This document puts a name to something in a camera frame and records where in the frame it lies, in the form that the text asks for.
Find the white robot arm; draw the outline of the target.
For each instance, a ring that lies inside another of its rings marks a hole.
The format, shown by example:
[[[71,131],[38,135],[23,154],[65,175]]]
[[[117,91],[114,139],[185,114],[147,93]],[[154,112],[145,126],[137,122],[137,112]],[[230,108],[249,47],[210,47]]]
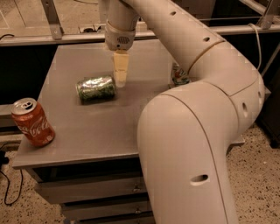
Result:
[[[131,48],[142,18],[193,79],[153,98],[137,148],[156,224],[238,224],[229,145],[260,114],[263,78],[222,36],[172,0],[110,0],[108,48]]]

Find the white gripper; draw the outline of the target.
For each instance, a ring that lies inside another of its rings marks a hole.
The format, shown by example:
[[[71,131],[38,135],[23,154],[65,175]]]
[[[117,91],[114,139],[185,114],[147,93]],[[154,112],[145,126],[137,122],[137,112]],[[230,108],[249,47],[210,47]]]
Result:
[[[115,51],[113,55],[114,78],[119,88],[123,88],[126,84],[130,59],[126,50],[132,47],[135,35],[135,31],[121,31],[110,23],[105,25],[105,43],[109,50]]]

